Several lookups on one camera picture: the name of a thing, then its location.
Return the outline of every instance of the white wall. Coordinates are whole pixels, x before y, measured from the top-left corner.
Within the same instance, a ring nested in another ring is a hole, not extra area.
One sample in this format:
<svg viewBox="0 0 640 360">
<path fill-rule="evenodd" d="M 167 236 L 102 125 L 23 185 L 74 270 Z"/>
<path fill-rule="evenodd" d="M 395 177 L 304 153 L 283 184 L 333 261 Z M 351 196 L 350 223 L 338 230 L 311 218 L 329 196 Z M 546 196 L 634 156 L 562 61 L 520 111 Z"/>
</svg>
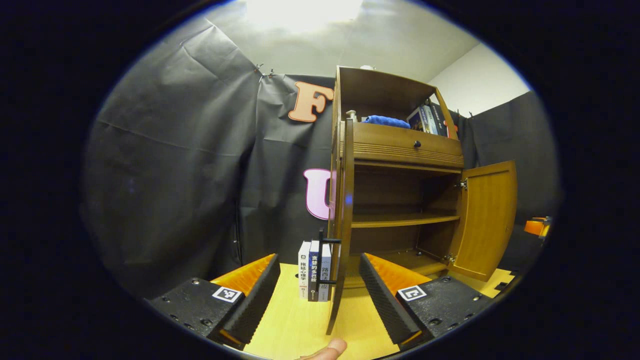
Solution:
<svg viewBox="0 0 640 360">
<path fill-rule="evenodd" d="M 464 117 L 504 104 L 529 90 L 529 84 L 498 54 L 480 43 L 428 84 L 437 86 L 449 111 Z"/>
</svg>

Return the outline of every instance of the wooden floor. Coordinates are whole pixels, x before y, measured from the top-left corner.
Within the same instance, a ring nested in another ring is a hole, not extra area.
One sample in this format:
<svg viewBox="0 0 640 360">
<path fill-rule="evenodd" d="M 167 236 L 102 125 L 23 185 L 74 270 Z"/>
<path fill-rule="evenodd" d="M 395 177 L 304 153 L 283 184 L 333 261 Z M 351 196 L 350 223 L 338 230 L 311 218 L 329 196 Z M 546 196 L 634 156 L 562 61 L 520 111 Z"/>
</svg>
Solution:
<svg viewBox="0 0 640 360">
<path fill-rule="evenodd" d="M 280 264 L 280 271 L 269 306 L 245 352 L 277 360 L 297 359 L 325 347 L 332 337 L 340 337 L 348 344 L 340 360 L 374 359 L 399 351 L 391 342 L 366 288 L 344 290 L 333 334 L 327 336 L 331 303 L 308 302 L 298 297 L 297 265 Z M 488 282 L 452 272 L 449 275 L 489 297 L 498 294 L 493 288 L 501 281 L 509 282 L 513 278 L 508 271 L 500 269 Z"/>
</svg>

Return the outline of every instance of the blue towel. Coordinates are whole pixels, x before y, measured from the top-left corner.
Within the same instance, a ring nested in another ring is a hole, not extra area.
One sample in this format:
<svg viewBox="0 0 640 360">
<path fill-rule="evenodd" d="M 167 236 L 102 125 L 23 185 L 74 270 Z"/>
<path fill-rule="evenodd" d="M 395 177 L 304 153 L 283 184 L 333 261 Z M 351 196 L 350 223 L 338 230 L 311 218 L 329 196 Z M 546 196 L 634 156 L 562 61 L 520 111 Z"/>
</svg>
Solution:
<svg viewBox="0 0 640 360">
<path fill-rule="evenodd" d="M 387 125 L 387 126 L 395 126 L 395 127 L 403 127 L 405 129 L 411 129 L 409 123 L 404 122 L 402 120 L 394 119 L 392 117 L 379 116 L 379 115 L 371 115 L 367 117 L 367 120 L 363 121 L 367 124 L 378 124 L 378 125 Z"/>
</svg>

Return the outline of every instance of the book stack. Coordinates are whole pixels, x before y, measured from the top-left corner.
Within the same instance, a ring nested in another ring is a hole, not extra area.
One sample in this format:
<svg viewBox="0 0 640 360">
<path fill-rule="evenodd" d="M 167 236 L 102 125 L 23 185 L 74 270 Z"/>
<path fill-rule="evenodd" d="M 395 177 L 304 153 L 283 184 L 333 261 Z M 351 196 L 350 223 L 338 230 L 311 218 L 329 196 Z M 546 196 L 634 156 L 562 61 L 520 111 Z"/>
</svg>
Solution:
<svg viewBox="0 0 640 360">
<path fill-rule="evenodd" d="M 427 100 L 418 106 L 406 119 L 413 130 L 449 137 L 449 129 L 436 111 L 435 105 Z"/>
<path fill-rule="evenodd" d="M 320 284 L 320 280 L 329 280 L 331 268 L 331 247 L 323 244 L 320 257 L 320 241 L 303 241 L 298 251 L 298 288 L 300 298 L 312 302 L 329 301 L 330 286 Z"/>
</svg>

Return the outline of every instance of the drawer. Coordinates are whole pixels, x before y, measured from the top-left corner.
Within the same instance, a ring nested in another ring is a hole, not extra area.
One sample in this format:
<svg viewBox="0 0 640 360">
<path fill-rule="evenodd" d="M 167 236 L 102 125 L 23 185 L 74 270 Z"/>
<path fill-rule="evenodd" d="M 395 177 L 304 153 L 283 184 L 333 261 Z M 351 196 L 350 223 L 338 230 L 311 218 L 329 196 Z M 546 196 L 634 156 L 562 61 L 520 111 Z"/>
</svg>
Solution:
<svg viewBox="0 0 640 360">
<path fill-rule="evenodd" d="M 344 131 L 344 121 L 340 124 Z M 343 143 L 340 143 L 342 156 Z M 391 161 L 463 168 L 460 141 L 411 129 L 377 124 L 353 124 L 353 156 L 357 160 Z"/>
</svg>

